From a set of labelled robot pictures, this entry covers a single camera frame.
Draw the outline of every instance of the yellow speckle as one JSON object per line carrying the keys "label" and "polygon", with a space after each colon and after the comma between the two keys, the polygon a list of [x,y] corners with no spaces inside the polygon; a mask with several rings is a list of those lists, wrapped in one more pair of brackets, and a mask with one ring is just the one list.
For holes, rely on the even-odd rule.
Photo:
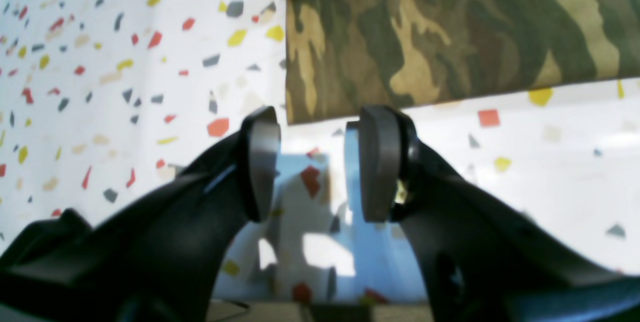
{"label": "yellow speckle", "polygon": [[49,64],[49,56],[48,54],[42,56],[40,58],[40,69],[44,69]]}
{"label": "yellow speckle", "polygon": [[178,140],[177,137],[170,137],[170,138],[165,138],[163,140],[158,140],[158,145],[167,145],[167,144],[171,144],[173,141]]}
{"label": "yellow speckle", "polygon": [[498,172],[505,172],[512,165],[512,161],[508,158],[498,157],[497,159],[495,159],[494,164],[495,169],[498,170]]}
{"label": "yellow speckle", "polygon": [[104,135],[96,135],[93,137],[93,143],[95,145],[108,145],[109,144],[109,138],[107,136]]}
{"label": "yellow speckle", "polygon": [[224,263],[224,266],[222,266],[222,271],[231,276],[237,276],[240,272],[240,267],[238,267],[238,264],[235,263],[232,259],[228,259]]}
{"label": "yellow speckle", "polygon": [[160,2],[160,0],[147,0],[146,4],[149,6],[154,6],[158,2]]}
{"label": "yellow speckle", "polygon": [[82,154],[82,152],[87,148],[87,144],[77,145],[71,147],[71,153],[73,154]]}
{"label": "yellow speckle", "polygon": [[52,191],[56,188],[57,185],[58,185],[58,179],[55,177],[51,177],[50,180],[46,181],[46,183],[42,185],[42,190]]}
{"label": "yellow speckle", "polygon": [[229,46],[238,46],[242,44],[242,41],[245,39],[246,35],[246,30],[238,30],[234,32],[231,37],[229,37],[229,41],[227,42],[227,44],[229,44]]}
{"label": "yellow speckle", "polygon": [[270,213],[271,217],[280,217],[282,215],[284,215],[284,209],[283,208],[276,208],[275,210],[273,210]]}
{"label": "yellow speckle", "polygon": [[29,149],[27,149],[26,146],[23,146],[18,153],[18,162],[22,165],[27,159],[27,156],[29,156]]}
{"label": "yellow speckle", "polygon": [[551,96],[553,96],[554,91],[551,88],[542,88],[541,90],[533,90],[528,92],[528,98],[531,100],[531,103],[537,104],[537,106],[546,106],[551,100]]}
{"label": "yellow speckle", "polygon": [[279,25],[274,26],[267,31],[267,37],[276,41],[282,41],[284,39],[284,30],[282,30],[282,27]]}
{"label": "yellow speckle", "polygon": [[125,67],[132,67],[133,66],[133,60],[131,60],[130,58],[126,59],[126,60],[122,60],[117,68],[118,71],[122,71]]}
{"label": "yellow speckle", "polygon": [[625,98],[625,90],[622,88],[622,80],[619,79],[617,81],[617,98],[624,99]]}

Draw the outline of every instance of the speckled backdrop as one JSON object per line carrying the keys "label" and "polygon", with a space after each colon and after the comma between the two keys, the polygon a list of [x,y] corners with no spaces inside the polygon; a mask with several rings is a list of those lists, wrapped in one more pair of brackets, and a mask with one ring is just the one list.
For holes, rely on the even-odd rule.
{"label": "speckled backdrop", "polygon": [[[214,297],[425,301],[400,228],[362,220],[353,118],[286,126],[285,6],[0,0],[0,252],[64,208],[99,224],[269,104],[283,126],[273,209],[236,237]],[[639,81],[406,112],[469,181],[588,258],[640,273]]]}

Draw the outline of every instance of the camouflage cloth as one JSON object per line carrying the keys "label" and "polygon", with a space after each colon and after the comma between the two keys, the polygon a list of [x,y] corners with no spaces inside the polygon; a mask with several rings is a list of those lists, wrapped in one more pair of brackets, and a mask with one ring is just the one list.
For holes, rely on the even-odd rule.
{"label": "camouflage cloth", "polygon": [[290,123],[640,76],[640,0],[288,0]]}

